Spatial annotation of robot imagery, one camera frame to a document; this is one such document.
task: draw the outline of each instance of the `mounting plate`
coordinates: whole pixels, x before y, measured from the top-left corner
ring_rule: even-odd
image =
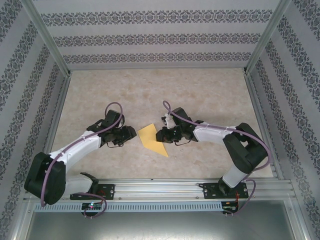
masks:
[[[240,182],[227,196],[219,190],[217,182],[200,183],[199,187],[203,189],[204,199],[235,199],[236,194],[238,194],[239,199],[247,199],[249,197],[245,182]]]
[[[115,196],[115,185],[98,184],[98,190],[96,194],[104,197],[105,200],[113,200]],[[94,196],[71,194],[70,200],[100,200],[100,198]]]

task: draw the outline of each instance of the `yellow paper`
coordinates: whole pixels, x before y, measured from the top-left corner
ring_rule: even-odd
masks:
[[[138,131],[143,146],[165,157],[169,157],[162,142],[156,141],[156,127],[152,123]]]

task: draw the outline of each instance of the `patterned wallpaper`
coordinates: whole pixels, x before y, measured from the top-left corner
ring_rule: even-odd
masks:
[[[264,48],[253,84],[311,239],[320,239],[320,4],[294,0]]]
[[[71,70],[244,67],[279,0],[35,0]]]
[[[0,3],[0,56],[0,240],[5,240],[31,160],[46,144],[65,78],[18,0]]]

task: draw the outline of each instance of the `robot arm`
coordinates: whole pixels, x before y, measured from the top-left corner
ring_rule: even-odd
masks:
[[[173,112],[191,121],[191,118],[181,107],[176,108]],[[228,195],[268,155],[262,145],[248,136],[233,131],[209,128],[206,127],[209,125],[208,123],[200,120],[197,120],[196,123],[201,126],[191,125],[171,114],[166,114],[161,119],[166,127],[156,133],[158,142],[177,143],[184,137],[194,142],[205,141],[225,145],[233,161],[233,166],[218,182],[219,190],[224,195]],[[259,139],[255,131],[246,123],[229,128],[246,132]]]
[[[85,138],[88,135],[108,128],[116,122],[119,116],[120,113],[109,110],[105,119],[100,119],[95,124],[89,126],[86,131],[75,140],[83,139],[83,141],[69,148],[57,160],[52,167],[45,188],[44,201],[47,204],[55,204],[63,195],[87,192],[96,194],[99,181],[95,177],[85,172],[76,176],[66,176],[66,174],[79,160],[92,151],[101,148],[104,144],[109,146],[109,143],[112,142],[115,146],[122,147],[126,141],[137,135],[133,127],[123,126],[125,118],[122,116],[119,124],[110,130]],[[25,180],[24,189],[40,198],[45,173],[50,163],[58,154],[75,141],[49,154],[43,152],[38,153],[31,164]]]

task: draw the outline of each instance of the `beige floor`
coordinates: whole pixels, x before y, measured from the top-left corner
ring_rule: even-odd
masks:
[[[122,104],[126,125],[138,131],[154,123],[160,130],[166,113],[163,100],[173,109],[184,108],[194,121],[222,126],[246,122],[259,132],[240,68],[75,71],[52,150],[67,145],[104,118],[106,105],[113,101]],[[164,146],[169,157],[144,148],[137,136],[124,147],[103,146],[90,153],[69,173],[87,172],[100,179],[220,178],[233,164],[223,145],[191,142]],[[254,175],[273,176],[270,167]]]

